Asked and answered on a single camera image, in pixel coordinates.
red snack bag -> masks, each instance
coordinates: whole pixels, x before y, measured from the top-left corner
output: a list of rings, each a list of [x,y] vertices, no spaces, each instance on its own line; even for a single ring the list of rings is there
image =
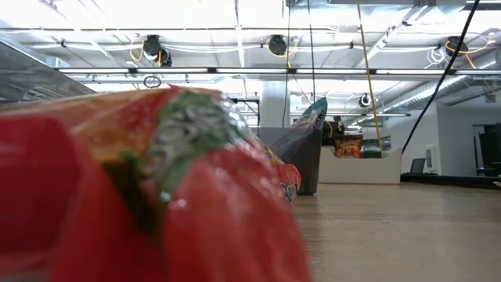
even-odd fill
[[[301,175],[293,164],[285,164],[259,138],[256,137],[256,140],[263,148],[263,151],[266,153],[266,156],[279,176],[280,187],[282,187],[286,202],[289,206],[293,206],[296,201],[299,186],[301,185]]]
[[[339,158],[361,158],[362,140],[361,135],[336,136],[334,155]]]
[[[48,269],[52,281],[308,281],[276,171],[229,102],[200,91],[118,93],[7,110],[0,123],[11,133],[0,140],[31,148],[16,157],[0,152],[11,172],[29,164],[30,177],[43,179],[36,169],[43,158],[63,144],[69,149],[51,160],[61,165],[44,182],[0,175],[13,201],[6,207],[18,204],[26,221],[10,240],[34,242],[3,251],[11,266],[0,276]],[[20,121],[51,125],[17,136],[28,126]],[[38,146],[35,140],[47,134],[64,138],[45,136],[53,144]],[[15,190],[19,185],[24,191]],[[35,190],[58,193],[56,200],[45,197],[61,201],[56,219],[45,209],[37,218],[21,212],[20,195]],[[0,224],[16,230],[12,221]],[[45,229],[47,236],[37,238],[34,231]],[[9,255],[43,251],[49,255],[30,268]]]

exposed ceiling pipe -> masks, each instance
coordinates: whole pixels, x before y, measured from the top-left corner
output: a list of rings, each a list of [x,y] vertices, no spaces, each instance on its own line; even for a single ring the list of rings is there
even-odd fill
[[[496,52],[490,52],[487,55],[482,56],[481,58],[475,60],[475,65],[478,66],[478,69],[489,69],[493,68],[496,65]],[[475,81],[471,76],[460,75],[454,78],[447,78],[442,83],[441,88],[438,90],[438,94],[435,97],[435,100],[439,100],[444,98],[445,96],[451,95],[453,93],[459,92],[468,85],[474,84]],[[387,107],[383,110],[384,113],[395,111],[400,109],[401,107],[421,107],[427,103],[430,99],[430,96],[433,94],[435,88],[437,87],[437,82],[429,82],[426,83],[412,91],[409,91],[399,97],[399,99],[394,99],[387,103]],[[368,120],[369,118],[362,118],[354,121],[352,124],[356,125],[361,121]]]
[[[452,106],[455,106],[455,105],[459,105],[461,103],[464,103],[464,102],[467,102],[467,101],[470,101],[472,99],[477,99],[479,97],[482,97],[482,96],[486,96],[486,95],[490,95],[490,94],[497,94],[497,92],[501,90],[501,87],[496,87],[496,88],[484,88],[484,91],[483,92],[476,92],[472,95],[469,95],[469,96],[466,96],[466,97],[463,97],[463,98],[459,98],[459,99],[455,99],[454,101],[452,102],[448,102],[446,103],[445,105],[447,107],[452,107]]]

ceiling light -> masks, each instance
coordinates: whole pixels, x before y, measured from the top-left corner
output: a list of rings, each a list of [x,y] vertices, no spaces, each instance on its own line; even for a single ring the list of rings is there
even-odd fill
[[[139,68],[137,72],[140,74],[206,74],[207,68],[160,68],[147,67]]]
[[[475,0],[467,0],[467,4],[474,4]],[[500,0],[482,0],[481,4],[501,4]]]
[[[285,74],[286,69],[274,68],[218,68],[216,70],[219,74]]]
[[[298,74],[313,74],[312,69],[297,69]],[[315,69],[315,74],[366,74],[366,70],[352,69]]]
[[[456,74],[463,74],[463,75],[501,75],[501,70],[456,70]]]
[[[443,74],[443,70],[376,70],[376,74]]]
[[[134,66],[134,67],[138,67],[138,65],[137,65],[137,64],[135,64],[135,63],[134,63],[134,62],[132,62],[132,61],[127,61],[127,62],[125,62],[125,63],[128,63],[128,64],[130,64],[130,65],[132,65],[132,66]]]
[[[63,74],[127,74],[125,68],[60,68],[59,72]]]

chip bag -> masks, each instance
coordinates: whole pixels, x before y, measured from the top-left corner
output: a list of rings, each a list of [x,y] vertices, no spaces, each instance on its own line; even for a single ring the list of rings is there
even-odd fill
[[[279,173],[220,92],[10,105],[0,126],[0,277],[309,281]]]
[[[286,202],[289,206],[293,206],[301,185],[301,175],[299,171],[293,164],[285,164],[258,137],[256,137],[256,139],[272,163],[276,174],[279,176],[280,187],[282,188]]]
[[[317,100],[287,129],[282,137],[270,146],[270,149],[286,163],[293,164],[308,136],[317,128],[322,128],[327,107],[326,98]]]
[[[361,135],[336,136],[334,139],[334,155],[339,158],[361,158]]]

ceiling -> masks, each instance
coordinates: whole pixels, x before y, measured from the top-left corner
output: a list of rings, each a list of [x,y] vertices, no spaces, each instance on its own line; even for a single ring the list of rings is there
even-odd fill
[[[282,0],[16,0],[0,9],[0,35],[46,61],[57,57],[66,67],[155,67],[145,57],[134,61],[130,52],[137,59],[146,36],[158,34],[173,67],[285,68],[287,59],[274,56],[266,45],[272,35],[280,34],[290,46],[290,67],[364,68],[356,1],[310,1],[308,13],[305,0],[292,1],[291,5]],[[443,52],[443,45],[448,36],[460,35],[469,13],[463,10],[466,1],[418,2],[430,6],[415,6],[413,0],[362,1],[370,68],[445,67],[450,57]],[[469,54],[473,63],[493,54],[501,43],[500,15],[501,11],[488,9],[475,13],[465,38],[475,51]],[[434,50],[438,44],[441,49]],[[467,69],[471,65],[461,56],[454,67]],[[489,68],[499,69],[497,64]],[[82,76],[73,77],[84,81]],[[259,97],[268,80],[246,76],[218,79],[212,74],[190,75],[189,79],[184,75],[161,77],[166,83],[189,82],[235,97]],[[96,78],[102,80],[100,84],[86,83],[98,92],[144,88],[139,82],[142,77],[136,78],[135,84],[124,75]],[[373,91],[378,106],[385,108],[425,83],[417,79],[373,81]],[[330,111],[359,112],[358,98],[369,92],[367,81],[349,76],[315,80],[315,89],[311,79],[289,77],[289,88],[301,99],[292,111],[309,106],[310,93],[315,90],[317,97],[327,96]],[[466,94],[457,94],[457,98],[471,91],[465,86]],[[402,106],[398,109],[410,109]]]

